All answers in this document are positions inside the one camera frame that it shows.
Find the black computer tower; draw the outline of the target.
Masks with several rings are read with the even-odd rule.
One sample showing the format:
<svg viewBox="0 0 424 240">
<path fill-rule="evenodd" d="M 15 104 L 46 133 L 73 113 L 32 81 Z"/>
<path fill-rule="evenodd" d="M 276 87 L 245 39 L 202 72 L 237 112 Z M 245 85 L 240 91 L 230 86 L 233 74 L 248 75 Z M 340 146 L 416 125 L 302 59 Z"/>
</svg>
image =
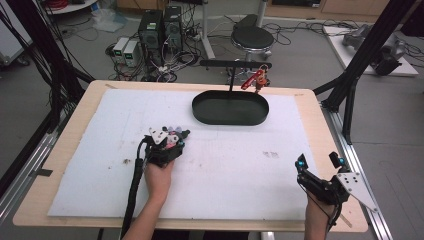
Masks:
<svg viewBox="0 0 424 240">
<path fill-rule="evenodd" d="M 182 9 L 180 6 L 167 6 L 164 11 L 165 36 L 168 47 L 182 51 Z"/>
<path fill-rule="evenodd" d="M 163 13 L 161 10 L 148 9 L 141 18 L 138 35 L 146 63 L 162 66 L 161 47 L 163 44 Z"/>
</svg>

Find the person's left hand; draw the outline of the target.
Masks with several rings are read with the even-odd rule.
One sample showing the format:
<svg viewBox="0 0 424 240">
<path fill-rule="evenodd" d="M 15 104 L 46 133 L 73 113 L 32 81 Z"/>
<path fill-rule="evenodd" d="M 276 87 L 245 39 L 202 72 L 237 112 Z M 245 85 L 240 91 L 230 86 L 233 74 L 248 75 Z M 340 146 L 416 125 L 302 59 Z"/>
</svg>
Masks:
<svg viewBox="0 0 424 240">
<path fill-rule="evenodd" d="M 173 167 L 173 161 L 163 168 L 152 163 L 147 164 L 145 170 L 145 181 L 149 193 L 148 199 L 150 201 L 164 204 L 171 186 Z"/>
</svg>

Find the round white table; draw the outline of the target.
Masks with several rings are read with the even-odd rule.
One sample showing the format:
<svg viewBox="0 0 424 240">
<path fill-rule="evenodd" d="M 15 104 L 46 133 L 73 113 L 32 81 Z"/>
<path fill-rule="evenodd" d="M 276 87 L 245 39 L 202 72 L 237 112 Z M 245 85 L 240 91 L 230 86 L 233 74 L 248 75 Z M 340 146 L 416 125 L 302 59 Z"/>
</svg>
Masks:
<svg viewBox="0 0 424 240">
<path fill-rule="evenodd" d="M 44 9 L 48 14 L 64 14 L 96 5 L 98 0 L 46 0 Z"/>
</svg>

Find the black rack with oval tray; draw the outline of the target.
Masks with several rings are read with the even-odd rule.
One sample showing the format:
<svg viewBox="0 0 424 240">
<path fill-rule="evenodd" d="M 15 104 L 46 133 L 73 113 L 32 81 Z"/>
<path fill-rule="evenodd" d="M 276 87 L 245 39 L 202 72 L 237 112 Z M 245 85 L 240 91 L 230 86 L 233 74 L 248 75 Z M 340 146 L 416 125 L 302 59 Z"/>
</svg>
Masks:
<svg viewBox="0 0 424 240">
<path fill-rule="evenodd" d="M 272 67 L 268 62 L 201 60 L 201 66 L 230 67 L 232 73 L 228 90 L 207 90 L 192 100 L 193 116 L 209 125 L 254 126 L 264 122 L 269 113 L 268 101 L 255 92 L 233 89 L 237 68 L 259 69 L 263 64 Z"/>
</svg>

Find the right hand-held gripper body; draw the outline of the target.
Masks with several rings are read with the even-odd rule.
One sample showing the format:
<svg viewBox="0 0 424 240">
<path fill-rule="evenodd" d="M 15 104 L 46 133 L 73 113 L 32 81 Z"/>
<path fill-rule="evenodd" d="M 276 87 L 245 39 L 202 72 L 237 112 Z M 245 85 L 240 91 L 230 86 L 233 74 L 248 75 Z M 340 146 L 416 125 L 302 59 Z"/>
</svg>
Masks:
<svg viewBox="0 0 424 240">
<path fill-rule="evenodd" d="M 379 211 L 360 173 L 342 172 L 330 180 L 324 180 L 307 169 L 301 169 L 298 171 L 297 182 L 328 205 L 344 203 L 353 196 L 371 211 Z"/>
</svg>

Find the white board with grey robot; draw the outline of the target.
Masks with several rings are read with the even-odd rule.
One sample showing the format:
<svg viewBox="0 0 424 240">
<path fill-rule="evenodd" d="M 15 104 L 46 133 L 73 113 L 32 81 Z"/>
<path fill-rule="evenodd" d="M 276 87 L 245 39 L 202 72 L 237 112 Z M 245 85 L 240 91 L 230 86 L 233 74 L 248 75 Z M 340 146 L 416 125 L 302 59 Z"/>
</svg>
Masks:
<svg viewBox="0 0 424 240">
<path fill-rule="evenodd" d="M 371 29 L 361 40 L 361 29 L 349 31 L 347 28 L 325 27 L 334 50 L 343 67 L 348 72 L 359 70 L 366 63 L 365 74 L 378 76 L 415 76 L 418 72 L 399 54 L 391 55 L 392 48 L 386 44 L 390 34 L 379 34 L 378 29 Z"/>
</svg>

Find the black round stool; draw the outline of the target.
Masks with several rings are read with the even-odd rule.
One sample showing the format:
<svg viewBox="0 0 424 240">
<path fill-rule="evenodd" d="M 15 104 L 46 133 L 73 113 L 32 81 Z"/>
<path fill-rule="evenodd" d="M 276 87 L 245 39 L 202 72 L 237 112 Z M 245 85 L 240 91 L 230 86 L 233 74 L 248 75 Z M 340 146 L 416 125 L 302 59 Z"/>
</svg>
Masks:
<svg viewBox="0 0 424 240">
<path fill-rule="evenodd" d="M 248 14 L 238 21 L 231 34 L 232 44 L 246 52 L 246 60 L 250 61 L 253 54 L 260 55 L 267 60 L 271 55 L 271 47 L 274 43 L 273 35 L 267 30 L 258 27 L 257 16 Z"/>
</svg>

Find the clear plastic bag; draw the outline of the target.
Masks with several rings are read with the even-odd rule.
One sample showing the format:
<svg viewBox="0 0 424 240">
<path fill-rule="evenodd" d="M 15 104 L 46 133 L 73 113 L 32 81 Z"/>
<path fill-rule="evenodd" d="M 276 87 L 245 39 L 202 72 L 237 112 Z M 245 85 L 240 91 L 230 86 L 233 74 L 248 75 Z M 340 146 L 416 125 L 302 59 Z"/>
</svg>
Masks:
<svg viewBox="0 0 424 240">
<path fill-rule="evenodd" d="M 93 28 L 99 31 L 114 33 L 127 23 L 127 19 L 113 9 L 97 9 L 91 14 L 94 20 Z"/>
</svg>

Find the white power supply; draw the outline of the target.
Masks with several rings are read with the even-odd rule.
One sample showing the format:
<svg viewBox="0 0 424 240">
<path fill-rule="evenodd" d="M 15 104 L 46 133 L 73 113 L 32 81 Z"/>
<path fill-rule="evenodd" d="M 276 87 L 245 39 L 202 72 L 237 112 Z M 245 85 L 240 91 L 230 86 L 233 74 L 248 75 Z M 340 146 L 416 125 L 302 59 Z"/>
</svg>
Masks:
<svg viewBox="0 0 424 240">
<path fill-rule="evenodd" d="M 136 67 L 139 61 L 138 42 L 130 40 L 124 50 L 124 58 L 128 67 Z"/>
<path fill-rule="evenodd" d="M 129 41 L 128 37 L 121 37 L 112 49 L 114 61 L 118 64 L 125 63 L 124 50 Z"/>
</svg>

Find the white foam mat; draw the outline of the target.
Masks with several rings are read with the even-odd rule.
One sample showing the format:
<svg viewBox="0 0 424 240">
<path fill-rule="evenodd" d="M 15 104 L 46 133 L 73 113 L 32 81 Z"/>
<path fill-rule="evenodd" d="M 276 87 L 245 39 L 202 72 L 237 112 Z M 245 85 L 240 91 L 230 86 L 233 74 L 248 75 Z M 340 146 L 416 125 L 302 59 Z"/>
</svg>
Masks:
<svg viewBox="0 0 424 240">
<path fill-rule="evenodd" d="M 152 129 L 190 132 L 172 171 L 164 219 L 301 220 L 306 195 L 295 162 L 311 155 L 292 96 L 269 95 L 256 126 L 206 125 L 192 114 L 192 91 L 103 94 L 64 171 L 48 211 L 55 217 L 122 217 L 142 138 Z"/>
</svg>

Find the dark plush toy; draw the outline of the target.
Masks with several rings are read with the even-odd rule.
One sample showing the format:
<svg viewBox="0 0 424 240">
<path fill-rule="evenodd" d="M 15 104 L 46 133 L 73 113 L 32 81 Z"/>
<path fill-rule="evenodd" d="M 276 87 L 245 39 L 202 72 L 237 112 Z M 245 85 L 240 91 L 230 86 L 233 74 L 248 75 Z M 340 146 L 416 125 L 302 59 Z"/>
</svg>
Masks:
<svg viewBox="0 0 424 240">
<path fill-rule="evenodd" d="M 185 140 L 190 134 L 189 130 L 183 130 L 180 126 L 173 127 L 163 127 L 163 130 L 168 134 L 166 138 L 166 149 L 170 149 L 176 146 L 179 140 Z"/>
</svg>

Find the black metal frame post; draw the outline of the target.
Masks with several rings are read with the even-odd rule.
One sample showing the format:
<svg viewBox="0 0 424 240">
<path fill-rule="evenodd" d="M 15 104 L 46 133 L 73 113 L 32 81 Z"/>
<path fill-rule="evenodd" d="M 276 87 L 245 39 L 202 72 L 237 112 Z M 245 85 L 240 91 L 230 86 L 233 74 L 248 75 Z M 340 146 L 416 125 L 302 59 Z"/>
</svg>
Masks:
<svg viewBox="0 0 424 240">
<path fill-rule="evenodd" d="M 50 87 L 51 111 L 48 119 L 48 132 L 51 133 L 60 124 L 61 113 L 65 112 L 71 115 L 82 99 L 85 90 L 80 81 L 91 83 L 94 78 L 72 64 L 69 58 L 71 53 L 64 44 L 63 38 L 58 35 L 58 40 L 67 53 L 67 57 L 65 57 L 53 36 L 53 33 L 57 31 L 48 24 L 46 17 L 33 0 L 5 1 L 29 35 L 32 44 L 29 44 L 16 30 L 1 3 L 0 20 L 33 60 L 42 79 Z"/>
<path fill-rule="evenodd" d="M 331 90 L 330 95 L 322 101 L 323 106 L 330 112 L 338 112 L 340 104 L 345 102 L 341 133 L 349 145 L 352 144 L 351 125 L 357 83 L 372 59 L 417 1 L 390 0 L 346 69 L 334 80 L 313 90 L 315 95 Z"/>
</svg>

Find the red keychain with gold ring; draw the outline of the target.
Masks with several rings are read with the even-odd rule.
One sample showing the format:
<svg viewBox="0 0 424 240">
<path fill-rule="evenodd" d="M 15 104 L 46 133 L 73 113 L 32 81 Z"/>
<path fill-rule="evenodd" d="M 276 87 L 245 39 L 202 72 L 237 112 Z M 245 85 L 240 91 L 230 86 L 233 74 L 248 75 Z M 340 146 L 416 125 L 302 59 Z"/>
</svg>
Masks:
<svg viewBox="0 0 424 240">
<path fill-rule="evenodd" d="M 255 93 L 258 94 L 263 87 L 270 84 L 267 78 L 268 69 L 269 67 L 267 65 L 261 65 L 259 69 L 241 85 L 241 89 L 247 90 L 251 85 L 254 85 Z"/>
</svg>

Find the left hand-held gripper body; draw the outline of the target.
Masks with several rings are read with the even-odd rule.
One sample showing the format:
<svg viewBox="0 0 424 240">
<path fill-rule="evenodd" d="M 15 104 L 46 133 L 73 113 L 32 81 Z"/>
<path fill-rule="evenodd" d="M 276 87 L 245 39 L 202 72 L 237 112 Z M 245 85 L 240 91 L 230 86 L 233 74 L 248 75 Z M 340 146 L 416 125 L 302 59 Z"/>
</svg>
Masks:
<svg viewBox="0 0 424 240">
<path fill-rule="evenodd" d="M 163 128 L 149 129 L 149 134 L 145 136 L 145 158 L 148 163 L 163 168 L 181 155 L 177 153 L 176 146 L 170 149 L 165 148 L 167 136 Z"/>
</svg>

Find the person's right hand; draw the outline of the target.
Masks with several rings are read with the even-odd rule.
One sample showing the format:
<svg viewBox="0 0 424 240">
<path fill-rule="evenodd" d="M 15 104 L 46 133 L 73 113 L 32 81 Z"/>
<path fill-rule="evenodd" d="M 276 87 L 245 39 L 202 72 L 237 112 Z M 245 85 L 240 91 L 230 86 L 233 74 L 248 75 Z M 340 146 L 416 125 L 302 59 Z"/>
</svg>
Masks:
<svg viewBox="0 0 424 240">
<path fill-rule="evenodd" d="M 317 199 L 312 193 L 307 193 L 306 218 L 328 220 L 335 210 L 334 205 L 328 205 Z"/>
</svg>

